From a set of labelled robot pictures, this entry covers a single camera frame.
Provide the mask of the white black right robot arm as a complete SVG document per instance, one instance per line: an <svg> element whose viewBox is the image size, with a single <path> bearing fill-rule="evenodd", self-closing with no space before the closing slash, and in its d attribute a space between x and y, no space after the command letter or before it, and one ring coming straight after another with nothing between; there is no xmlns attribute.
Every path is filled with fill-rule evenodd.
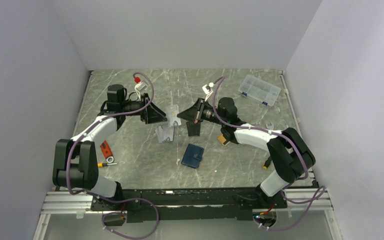
<svg viewBox="0 0 384 240"><path fill-rule="evenodd" d="M256 203L262 208L269 207L276 194L305 176L316 163L296 129L270 130L246 123L238 117L238 109L231 97L221 98L217 106L199 98L177 117L193 124L202 121L219 124L222 144L249 145L269 153L274 170L257 186L255 194Z"/></svg>

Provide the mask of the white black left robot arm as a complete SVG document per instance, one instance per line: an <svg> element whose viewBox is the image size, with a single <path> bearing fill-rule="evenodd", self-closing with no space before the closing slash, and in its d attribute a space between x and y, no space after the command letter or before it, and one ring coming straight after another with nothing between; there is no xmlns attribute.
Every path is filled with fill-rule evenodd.
<svg viewBox="0 0 384 240"><path fill-rule="evenodd" d="M107 100L94 122L70 139L60 139L55 145L52 182L57 187L78 188L104 198L111 210L124 203L121 184L99 174L97 151L101 144L118 131L127 116L139 116L145 124L166 122L166 113L152 103L147 93L136 101L128 99L121 84L110 85Z"/></svg>

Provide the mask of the blue leather card holder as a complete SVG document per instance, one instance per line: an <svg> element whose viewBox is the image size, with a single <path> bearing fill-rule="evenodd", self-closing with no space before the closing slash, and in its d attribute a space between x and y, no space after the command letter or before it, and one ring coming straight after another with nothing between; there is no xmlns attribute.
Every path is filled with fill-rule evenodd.
<svg viewBox="0 0 384 240"><path fill-rule="evenodd" d="M181 164L189 168L197 169L203 159L205 149L189 143L186 147Z"/></svg>

